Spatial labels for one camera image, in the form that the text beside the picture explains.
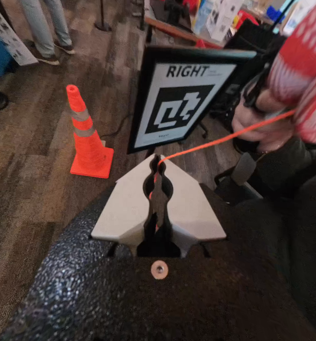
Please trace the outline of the person's right forearm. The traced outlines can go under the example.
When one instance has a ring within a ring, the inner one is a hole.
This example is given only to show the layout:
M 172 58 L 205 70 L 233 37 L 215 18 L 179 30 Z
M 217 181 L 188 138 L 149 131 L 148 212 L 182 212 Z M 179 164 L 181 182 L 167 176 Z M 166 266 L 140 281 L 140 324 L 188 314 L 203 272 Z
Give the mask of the person's right forearm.
M 316 176 L 316 144 L 292 137 L 276 151 L 261 155 L 248 183 L 263 197 L 292 197 Z

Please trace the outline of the black framed floor sign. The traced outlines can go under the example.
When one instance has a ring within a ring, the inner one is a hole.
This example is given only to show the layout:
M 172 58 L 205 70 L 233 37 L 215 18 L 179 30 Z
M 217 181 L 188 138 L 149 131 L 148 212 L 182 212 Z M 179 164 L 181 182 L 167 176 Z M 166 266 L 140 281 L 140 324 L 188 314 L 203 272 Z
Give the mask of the black framed floor sign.
M 186 139 L 255 51 L 147 45 L 127 154 Z

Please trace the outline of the orange striped traffic cone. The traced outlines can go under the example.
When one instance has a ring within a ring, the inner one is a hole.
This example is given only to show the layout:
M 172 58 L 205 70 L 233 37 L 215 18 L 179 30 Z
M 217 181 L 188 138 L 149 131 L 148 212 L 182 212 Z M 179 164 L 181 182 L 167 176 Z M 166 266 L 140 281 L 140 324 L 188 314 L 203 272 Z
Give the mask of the orange striped traffic cone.
M 66 92 L 71 109 L 76 150 L 70 173 L 107 179 L 110 174 L 114 150 L 104 146 L 78 87 L 67 85 Z

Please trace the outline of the white printed box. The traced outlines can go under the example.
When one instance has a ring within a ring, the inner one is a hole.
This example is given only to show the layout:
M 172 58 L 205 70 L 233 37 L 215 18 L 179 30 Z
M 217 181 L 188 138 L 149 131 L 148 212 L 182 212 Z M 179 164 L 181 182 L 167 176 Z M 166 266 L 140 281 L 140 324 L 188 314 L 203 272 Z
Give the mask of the white printed box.
M 206 28 L 212 40 L 224 40 L 234 17 L 241 9 L 243 0 L 215 0 L 206 21 Z

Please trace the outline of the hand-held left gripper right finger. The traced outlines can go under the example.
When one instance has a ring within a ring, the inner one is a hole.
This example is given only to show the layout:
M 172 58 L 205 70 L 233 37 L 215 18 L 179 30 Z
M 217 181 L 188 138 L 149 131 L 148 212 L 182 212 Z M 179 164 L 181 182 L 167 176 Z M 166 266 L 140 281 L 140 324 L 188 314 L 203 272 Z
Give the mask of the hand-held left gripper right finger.
M 168 192 L 166 214 L 172 227 L 172 242 L 180 251 L 189 251 L 204 241 L 224 240 L 224 232 L 200 184 L 170 160 L 160 164 Z

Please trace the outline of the person's right hand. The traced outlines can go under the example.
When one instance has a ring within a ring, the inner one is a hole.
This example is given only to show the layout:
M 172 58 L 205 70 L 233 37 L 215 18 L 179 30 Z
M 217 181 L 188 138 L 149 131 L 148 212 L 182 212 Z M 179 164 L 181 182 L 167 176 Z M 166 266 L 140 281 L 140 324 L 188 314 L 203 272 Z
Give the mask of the person's right hand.
M 270 89 L 262 90 L 255 103 L 256 107 L 264 113 L 258 113 L 253 108 L 245 107 L 244 103 L 244 96 L 241 95 L 232 120 L 234 132 L 271 119 L 285 109 L 285 105 L 273 96 Z M 239 138 L 248 142 L 259 142 L 257 152 L 269 153 L 284 146 L 293 135 L 294 127 L 291 119 L 286 118 L 245 132 Z

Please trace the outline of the brown work table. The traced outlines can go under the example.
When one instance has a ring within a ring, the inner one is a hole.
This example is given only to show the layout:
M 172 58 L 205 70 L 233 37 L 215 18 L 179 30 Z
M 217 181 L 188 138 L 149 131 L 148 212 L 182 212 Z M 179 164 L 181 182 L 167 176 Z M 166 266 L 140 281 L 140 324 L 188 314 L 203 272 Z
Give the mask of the brown work table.
M 183 29 L 180 29 L 176 26 L 170 25 L 168 23 L 162 22 L 160 20 L 156 20 L 154 18 L 151 18 L 149 16 L 144 16 L 144 22 L 148 24 L 149 27 L 155 28 L 158 31 L 161 31 L 169 36 L 175 36 L 179 37 L 185 40 L 189 40 L 192 42 L 197 42 L 198 40 L 203 40 L 206 45 L 209 45 L 210 47 L 214 49 L 222 49 L 225 46 L 224 42 L 218 42 L 215 40 L 212 40 L 210 38 L 202 37 L 195 35 L 194 33 L 187 32 Z

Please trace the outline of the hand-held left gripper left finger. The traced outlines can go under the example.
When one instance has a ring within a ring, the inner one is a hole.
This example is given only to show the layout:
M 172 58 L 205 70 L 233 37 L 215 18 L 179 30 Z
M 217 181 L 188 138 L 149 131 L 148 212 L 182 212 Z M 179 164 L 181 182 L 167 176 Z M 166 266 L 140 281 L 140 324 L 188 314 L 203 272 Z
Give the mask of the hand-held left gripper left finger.
M 131 252 L 144 240 L 144 224 L 152 214 L 149 194 L 154 188 L 158 156 L 149 156 L 116 181 L 91 236 L 126 245 Z

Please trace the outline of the printed paper sheet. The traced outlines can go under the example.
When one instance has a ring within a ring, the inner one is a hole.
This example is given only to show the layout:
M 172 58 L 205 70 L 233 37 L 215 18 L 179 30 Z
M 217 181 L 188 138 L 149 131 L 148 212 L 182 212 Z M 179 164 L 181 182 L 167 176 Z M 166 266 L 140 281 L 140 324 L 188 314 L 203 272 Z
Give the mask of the printed paper sheet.
M 19 66 L 28 66 L 38 63 L 37 59 L 11 28 L 1 12 L 0 41 L 3 43 L 10 56 L 18 63 Z

